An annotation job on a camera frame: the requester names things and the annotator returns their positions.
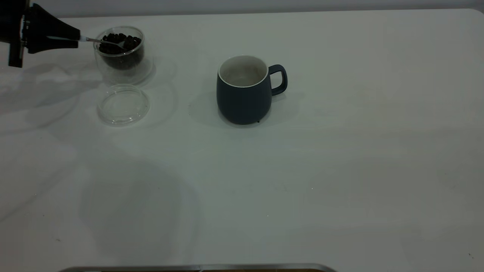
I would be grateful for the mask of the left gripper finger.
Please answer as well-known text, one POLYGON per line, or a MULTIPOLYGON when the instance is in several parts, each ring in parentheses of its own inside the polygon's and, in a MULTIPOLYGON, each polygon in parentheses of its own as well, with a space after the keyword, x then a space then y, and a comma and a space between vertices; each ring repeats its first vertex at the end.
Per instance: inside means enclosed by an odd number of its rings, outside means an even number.
POLYGON ((54 49, 75 49, 78 48, 78 41, 63 41, 54 39, 41 39, 26 42, 26 48, 29 54, 54 50, 54 49))
POLYGON ((59 20, 34 3, 24 14, 24 35, 27 37, 80 38, 80 30, 59 20))

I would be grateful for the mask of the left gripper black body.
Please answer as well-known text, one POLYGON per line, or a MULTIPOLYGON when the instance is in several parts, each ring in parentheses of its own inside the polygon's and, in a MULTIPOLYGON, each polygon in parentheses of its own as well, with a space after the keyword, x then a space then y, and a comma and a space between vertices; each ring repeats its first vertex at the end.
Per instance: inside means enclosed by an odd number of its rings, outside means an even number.
POLYGON ((8 65, 12 67, 23 66, 21 26, 29 5, 29 0, 0 1, 0 41, 9 44, 8 65))

